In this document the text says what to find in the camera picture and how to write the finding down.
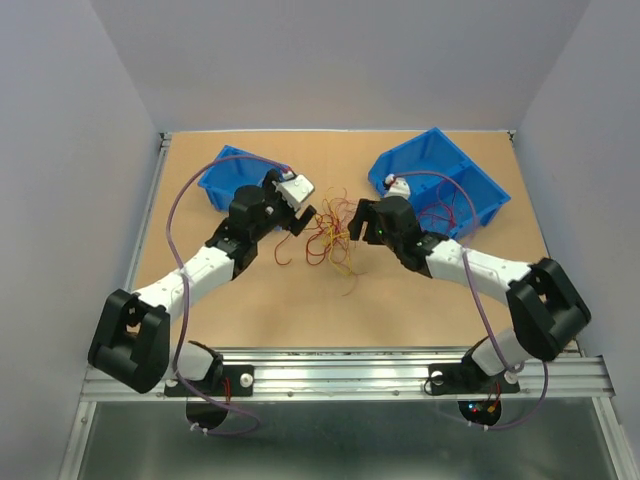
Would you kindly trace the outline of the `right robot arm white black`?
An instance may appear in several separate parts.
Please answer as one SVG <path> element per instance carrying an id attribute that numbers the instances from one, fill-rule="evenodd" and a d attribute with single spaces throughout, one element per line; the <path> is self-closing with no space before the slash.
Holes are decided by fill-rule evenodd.
<path id="1" fill-rule="evenodd" d="M 348 224 L 351 239 L 389 248 L 408 270 L 470 289 L 505 305 L 511 327 L 489 334 L 459 363 L 430 370 L 430 392 L 476 393 L 529 359 L 553 361 L 591 321 L 585 301 L 561 265 L 501 259 L 464 248 L 421 228 L 409 201 L 390 196 L 359 201 Z"/>

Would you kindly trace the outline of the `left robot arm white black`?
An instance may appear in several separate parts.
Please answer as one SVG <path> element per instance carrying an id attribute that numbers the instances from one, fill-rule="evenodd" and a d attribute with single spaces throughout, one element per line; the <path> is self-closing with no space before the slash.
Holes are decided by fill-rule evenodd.
<path id="1" fill-rule="evenodd" d="M 138 393 L 156 386 L 175 359 L 171 324 L 214 289 L 234 280 L 276 228 L 299 235 L 315 214 L 315 187 L 302 174 L 270 170 L 261 185 L 239 187 L 227 217 L 188 261 L 156 282 L 106 299 L 88 351 L 89 364 Z"/>

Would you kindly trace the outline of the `large divided blue bin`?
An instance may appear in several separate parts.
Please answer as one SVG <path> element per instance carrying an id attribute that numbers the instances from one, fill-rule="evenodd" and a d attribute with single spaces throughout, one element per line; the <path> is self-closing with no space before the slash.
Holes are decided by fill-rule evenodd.
<path id="1" fill-rule="evenodd" d="M 389 174 L 404 177 L 408 199 L 424 230 L 462 238 L 487 226 L 511 197 L 440 129 L 432 128 L 384 153 L 368 172 L 385 193 Z"/>

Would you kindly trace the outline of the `small blue bin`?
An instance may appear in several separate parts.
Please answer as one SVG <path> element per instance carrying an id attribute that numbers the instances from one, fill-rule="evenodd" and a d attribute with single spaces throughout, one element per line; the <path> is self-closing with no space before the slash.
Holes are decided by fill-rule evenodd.
<path id="1" fill-rule="evenodd" d="M 274 168 L 263 160 L 252 159 L 253 154 L 225 145 L 211 166 L 199 179 L 212 206 L 227 212 L 238 188 L 245 185 L 261 186 L 265 175 Z"/>

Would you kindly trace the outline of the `aluminium frame rails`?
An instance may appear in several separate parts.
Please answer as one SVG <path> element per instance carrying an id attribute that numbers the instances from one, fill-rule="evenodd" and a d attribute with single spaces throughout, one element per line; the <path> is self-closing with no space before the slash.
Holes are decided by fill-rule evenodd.
<path id="1" fill-rule="evenodd" d="M 455 395 L 424 385 L 461 347 L 225 351 L 251 364 L 240 404 L 262 425 L 204 440 L 186 430 L 189 398 L 137 394 L 89 369 L 64 479 L 631 479 L 632 460 L 605 362 L 571 344 L 554 365 L 528 365 L 504 397 L 506 429 L 467 424 Z"/>

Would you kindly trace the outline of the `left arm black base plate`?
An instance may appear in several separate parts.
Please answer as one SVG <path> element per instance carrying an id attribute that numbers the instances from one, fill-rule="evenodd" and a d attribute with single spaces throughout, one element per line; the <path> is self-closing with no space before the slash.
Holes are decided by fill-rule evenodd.
<path id="1" fill-rule="evenodd" d="M 211 397 L 248 398 L 253 396 L 255 367 L 251 364 L 220 364 L 203 380 L 190 380 L 202 393 Z"/>

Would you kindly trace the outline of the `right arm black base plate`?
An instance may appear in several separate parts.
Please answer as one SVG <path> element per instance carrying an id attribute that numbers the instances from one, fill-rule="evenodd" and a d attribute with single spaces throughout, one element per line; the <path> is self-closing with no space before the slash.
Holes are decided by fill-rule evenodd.
<path id="1" fill-rule="evenodd" d="M 435 363 L 428 366 L 423 391 L 430 396 L 488 394 L 500 387 L 501 393 L 518 393 L 518 382 L 509 383 L 503 375 L 489 376 L 479 367 L 460 363 Z"/>

